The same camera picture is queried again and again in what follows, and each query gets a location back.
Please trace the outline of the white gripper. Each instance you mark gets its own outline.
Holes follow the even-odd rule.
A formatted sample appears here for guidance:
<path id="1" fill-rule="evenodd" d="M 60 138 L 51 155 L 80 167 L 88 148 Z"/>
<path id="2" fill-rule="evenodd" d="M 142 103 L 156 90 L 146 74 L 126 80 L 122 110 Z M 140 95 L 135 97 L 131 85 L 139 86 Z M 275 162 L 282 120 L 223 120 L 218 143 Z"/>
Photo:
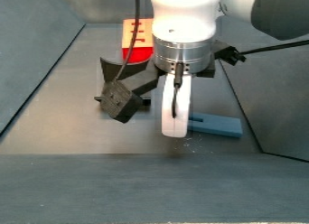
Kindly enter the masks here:
<path id="1" fill-rule="evenodd" d="M 167 74 L 162 94 L 162 134 L 182 138 L 187 134 L 190 103 L 191 103 L 191 74 L 184 74 L 182 84 L 174 88 L 174 74 Z"/>

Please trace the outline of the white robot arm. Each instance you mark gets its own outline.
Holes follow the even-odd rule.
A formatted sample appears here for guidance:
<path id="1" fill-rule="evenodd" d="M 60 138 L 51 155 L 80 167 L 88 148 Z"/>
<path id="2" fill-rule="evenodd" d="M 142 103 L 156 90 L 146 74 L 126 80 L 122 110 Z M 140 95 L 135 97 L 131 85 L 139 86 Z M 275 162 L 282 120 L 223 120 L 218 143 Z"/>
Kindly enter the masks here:
<path id="1" fill-rule="evenodd" d="M 162 101 L 162 133 L 187 134 L 191 77 L 214 56 L 217 18 L 249 23 L 285 41 L 309 33 L 309 0 L 151 0 L 154 65 L 167 73 Z"/>

